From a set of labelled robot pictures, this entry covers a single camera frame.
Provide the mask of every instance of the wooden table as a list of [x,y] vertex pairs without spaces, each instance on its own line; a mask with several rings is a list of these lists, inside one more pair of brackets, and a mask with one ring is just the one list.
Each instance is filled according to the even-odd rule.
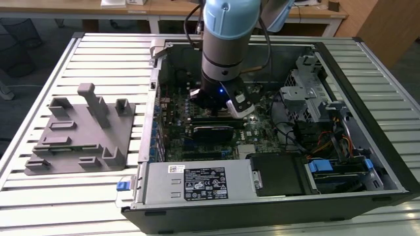
[[[146,5],[101,9],[101,0],[0,0],[0,17],[149,20],[151,32],[161,33],[159,21],[185,20],[195,6],[187,0],[149,0]],[[334,12],[309,6],[293,9],[287,23],[326,24],[323,36],[334,36],[347,16],[343,10]]]

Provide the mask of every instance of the wire mesh trash bin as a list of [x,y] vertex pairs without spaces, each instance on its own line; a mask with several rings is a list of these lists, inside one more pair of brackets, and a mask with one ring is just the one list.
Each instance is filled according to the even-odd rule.
[[37,66],[26,48],[11,34],[0,34],[0,69],[10,77],[29,75]]
[[17,36],[26,48],[33,49],[43,44],[42,37],[31,19],[0,18],[0,24],[6,31]]

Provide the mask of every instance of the blue latch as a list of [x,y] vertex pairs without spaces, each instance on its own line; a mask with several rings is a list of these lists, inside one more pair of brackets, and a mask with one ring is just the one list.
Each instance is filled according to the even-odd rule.
[[118,191],[130,191],[130,181],[122,181],[118,183]]
[[369,167],[369,170],[373,170],[374,169],[374,163],[373,163],[371,159],[366,159],[365,161],[366,161],[366,165]]
[[318,171],[333,171],[334,167],[331,166],[330,160],[314,160],[310,163],[310,170],[313,173]]

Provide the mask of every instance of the blue tab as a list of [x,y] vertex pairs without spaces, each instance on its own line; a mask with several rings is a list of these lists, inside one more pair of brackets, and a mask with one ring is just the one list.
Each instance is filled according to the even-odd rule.
[[157,149],[155,149],[155,148],[151,148],[150,155],[151,155],[151,156],[155,156],[155,154],[157,154]]
[[334,167],[331,166],[330,160],[314,160],[310,163],[311,172],[318,171],[333,171]]
[[373,163],[371,159],[366,159],[365,161],[366,161],[369,170],[373,170],[374,169],[374,163]]
[[313,173],[317,172],[317,166],[315,166],[314,162],[310,163],[310,170]]
[[118,183],[118,191],[130,191],[130,181],[123,181]]

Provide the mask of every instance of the motherboard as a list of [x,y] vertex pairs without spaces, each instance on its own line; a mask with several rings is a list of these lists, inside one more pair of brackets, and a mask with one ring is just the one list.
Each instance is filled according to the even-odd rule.
[[191,86],[162,88],[166,162],[245,159],[250,153],[282,150],[267,112],[270,98],[262,99],[251,115],[234,119],[227,110],[215,116],[190,101]]

